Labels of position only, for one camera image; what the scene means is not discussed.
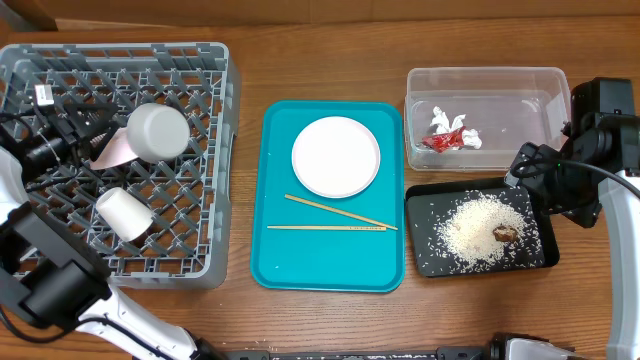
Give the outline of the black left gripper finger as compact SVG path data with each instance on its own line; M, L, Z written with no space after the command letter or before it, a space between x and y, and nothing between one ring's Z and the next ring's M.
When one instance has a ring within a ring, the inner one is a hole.
M52 86L49 84L35 85L34 94L37 106L53 106L55 104Z
M114 119L119 107L106 104L65 104L71 136L88 150L103 150L120 128Z

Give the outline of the pink plastic bowl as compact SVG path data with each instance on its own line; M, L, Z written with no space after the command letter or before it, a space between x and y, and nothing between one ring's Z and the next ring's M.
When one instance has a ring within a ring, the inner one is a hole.
M104 170L125 164L137 158L138 156L129 145L127 129L120 128L106 144L105 149L97 160L90 161L89 165L92 170Z

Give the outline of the grey bowl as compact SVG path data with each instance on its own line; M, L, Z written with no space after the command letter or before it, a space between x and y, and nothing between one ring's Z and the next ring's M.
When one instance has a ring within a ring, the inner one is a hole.
M127 141L132 151L149 163L171 160L181 155L191 137L184 115L166 105L146 103L129 116Z

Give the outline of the dark food scrap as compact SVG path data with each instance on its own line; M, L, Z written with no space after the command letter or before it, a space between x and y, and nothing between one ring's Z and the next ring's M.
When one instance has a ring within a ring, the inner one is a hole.
M517 229L509 225L499 225L495 227L492 230L492 234L498 242L512 243L519 239Z

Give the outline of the white paper cup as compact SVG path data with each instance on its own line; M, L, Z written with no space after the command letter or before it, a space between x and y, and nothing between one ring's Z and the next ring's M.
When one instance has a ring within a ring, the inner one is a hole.
M122 188L112 188L102 194L96 209L125 242L138 238L153 223L152 210Z

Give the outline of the white tissue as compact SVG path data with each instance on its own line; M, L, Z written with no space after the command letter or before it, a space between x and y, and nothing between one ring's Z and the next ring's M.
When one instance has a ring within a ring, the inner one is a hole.
M462 126L465 126L465 114L456 115L450 120L445 111L440 107L435 106L433 108L433 117L429 126L430 135L449 133ZM475 129L468 129L463 132L464 145L460 147L453 147L449 150L458 150L460 148L472 148L480 149L482 147L482 140L480 139L479 132Z

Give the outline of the red foil sauce packet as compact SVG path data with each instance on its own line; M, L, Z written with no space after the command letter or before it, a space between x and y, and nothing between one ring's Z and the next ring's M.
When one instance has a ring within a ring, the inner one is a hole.
M427 135L422 138L421 143L427 148L436 151L437 153L442 153L453 147L463 146L463 132L465 130L466 127L462 126L449 133Z

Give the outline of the wooden chopstick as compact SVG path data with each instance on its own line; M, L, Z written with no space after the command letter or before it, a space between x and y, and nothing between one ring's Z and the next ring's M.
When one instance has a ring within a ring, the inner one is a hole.
M295 202L298 202L298 203L301 203L301 204L305 204L305 205L308 205L308 206L311 206L311 207L314 207L314 208L318 208L318 209L322 209L322 210L329 211L329 212L332 212L332 213L336 213L336 214L339 214L339 215L342 215L342 216L345 216L345 217L348 217L348 218L356 219L356 220L359 220L359 221L363 221L363 222L366 222L366 223L369 223L369 224L373 224L373 225L384 227L384 228L391 229L391 230L398 230L398 228L396 226L389 225L389 224L386 224L386 223L383 223L383 222L380 222L380 221L377 221L377 220L373 220L373 219L370 219L370 218L367 218L367 217L364 217L364 216L361 216L361 215L358 215L358 214L355 214L355 213L352 213L352 212L344 211L344 210L341 210L341 209L338 209L338 208L335 208L335 207L331 207L331 206L324 205L324 204L321 204L321 203L317 203L317 202L314 202L314 201L311 201L311 200L307 200L307 199L304 199L304 198L301 198L301 197L298 197L298 196L294 196L294 195L291 195L291 194L285 194L284 197L286 199L288 199L288 200L292 200L292 201L295 201Z
M269 225L273 230L308 230L308 231L386 231L384 226L345 226L345 225Z

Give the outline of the pink round plate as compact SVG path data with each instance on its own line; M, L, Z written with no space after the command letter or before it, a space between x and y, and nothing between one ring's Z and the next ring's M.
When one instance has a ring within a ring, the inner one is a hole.
M307 190L341 199L359 194L373 182L381 152L366 126L351 118L329 116L298 134L291 161L294 174Z

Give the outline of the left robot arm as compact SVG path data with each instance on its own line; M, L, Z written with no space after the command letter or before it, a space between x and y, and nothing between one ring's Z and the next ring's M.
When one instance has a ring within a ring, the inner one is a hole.
M113 103L55 108L48 84L34 87L31 109L2 113L26 124L22 139L1 132L1 311L35 328L99 337L135 359L219 359L211 344L169 324L126 296L108 264L85 241L34 207L34 180L67 164L95 161L118 132Z

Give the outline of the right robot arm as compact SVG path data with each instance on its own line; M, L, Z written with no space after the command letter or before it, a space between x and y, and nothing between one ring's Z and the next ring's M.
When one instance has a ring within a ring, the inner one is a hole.
M591 112L565 130L561 149L526 143L505 176L547 214L590 228L603 213L613 313L609 359L639 357L639 118Z

